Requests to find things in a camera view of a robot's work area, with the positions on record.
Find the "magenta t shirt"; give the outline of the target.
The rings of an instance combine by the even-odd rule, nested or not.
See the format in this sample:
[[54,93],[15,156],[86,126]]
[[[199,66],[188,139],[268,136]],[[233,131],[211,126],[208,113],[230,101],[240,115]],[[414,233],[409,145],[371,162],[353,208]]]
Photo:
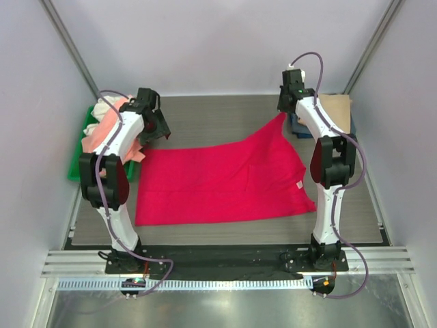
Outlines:
[[254,221],[312,213],[306,167],[283,136],[280,113],[242,141],[145,150],[137,226]]

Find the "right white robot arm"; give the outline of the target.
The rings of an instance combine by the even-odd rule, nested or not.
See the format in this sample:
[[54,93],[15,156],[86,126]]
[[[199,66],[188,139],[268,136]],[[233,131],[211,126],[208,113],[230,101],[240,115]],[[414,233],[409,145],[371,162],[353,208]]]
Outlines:
[[314,271],[347,271],[346,254],[336,225],[341,216],[343,188],[354,175],[356,148],[325,112],[315,90],[305,87],[305,73],[292,65],[282,72],[277,109],[301,118],[315,140],[309,171],[316,184],[317,216],[307,265]]

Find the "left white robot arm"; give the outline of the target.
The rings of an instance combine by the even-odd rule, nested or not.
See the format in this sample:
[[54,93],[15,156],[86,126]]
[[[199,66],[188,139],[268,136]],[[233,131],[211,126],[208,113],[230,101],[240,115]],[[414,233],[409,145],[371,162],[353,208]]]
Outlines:
[[110,106],[115,124],[92,151],[79,157],[81,193],[100,216],[111,237],[111,250],[99,252],[107,271],[138,273],[146,263],[141,239],[135,232],[127,209],[130,192],[124,169],[129,148],[141,147],[171,131],[160,109],[160,95],[150,88],[139,88],[137,95],[120,107]]

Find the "green plastic bin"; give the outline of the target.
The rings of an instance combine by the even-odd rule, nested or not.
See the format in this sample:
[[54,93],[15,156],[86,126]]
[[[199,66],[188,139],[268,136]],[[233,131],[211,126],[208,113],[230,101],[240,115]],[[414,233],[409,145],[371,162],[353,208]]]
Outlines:
[[[74,153],[72,155],[72,161],[70,164],[70,168],[68,170],[67,177],[68,177],[68,180],[73,181],[73,182],[80,181],[79,157],[83,152],[83,147],[82,147],[82,143],[81,143],[82,139],[85,137],[85,133],[83,131],[85,130],[85,128],[89,124],[95,124],[98,122],[97,119],[91,114],[93,109],[94,109],[93,106],[90,106],[87,109],[81,130],[80,130],[79,139],[76,143],[76,147],[75,147]],[[135,179],[136,172],[137,172],[138,168],[139,168],[139,164],[137,164],[134,161],[129,161],[124,165],[126,176],[127,176],[129,182],[132,182]]]

